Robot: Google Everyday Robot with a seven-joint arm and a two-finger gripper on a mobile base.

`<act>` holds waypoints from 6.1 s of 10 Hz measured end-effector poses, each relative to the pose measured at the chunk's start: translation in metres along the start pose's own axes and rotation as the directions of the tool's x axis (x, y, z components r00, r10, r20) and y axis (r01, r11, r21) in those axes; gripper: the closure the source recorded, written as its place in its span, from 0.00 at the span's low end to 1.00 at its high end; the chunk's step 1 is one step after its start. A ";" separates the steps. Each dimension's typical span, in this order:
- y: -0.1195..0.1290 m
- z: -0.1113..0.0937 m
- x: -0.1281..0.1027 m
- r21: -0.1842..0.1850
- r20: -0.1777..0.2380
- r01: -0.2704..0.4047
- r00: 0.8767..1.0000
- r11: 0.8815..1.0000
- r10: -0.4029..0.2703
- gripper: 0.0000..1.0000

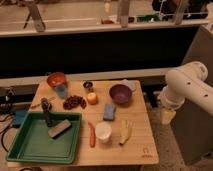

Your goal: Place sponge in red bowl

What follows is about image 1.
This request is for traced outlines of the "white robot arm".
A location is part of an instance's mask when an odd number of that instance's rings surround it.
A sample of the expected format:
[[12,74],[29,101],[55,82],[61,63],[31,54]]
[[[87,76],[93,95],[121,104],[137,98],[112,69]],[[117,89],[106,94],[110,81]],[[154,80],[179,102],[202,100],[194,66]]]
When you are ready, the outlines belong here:
[[205,83],[207,67],[199,62],[189,62],[169,70],[165,75],[166,86],[160,92],[161,123],[169,124],[186,99],[213,116],[213,87]]

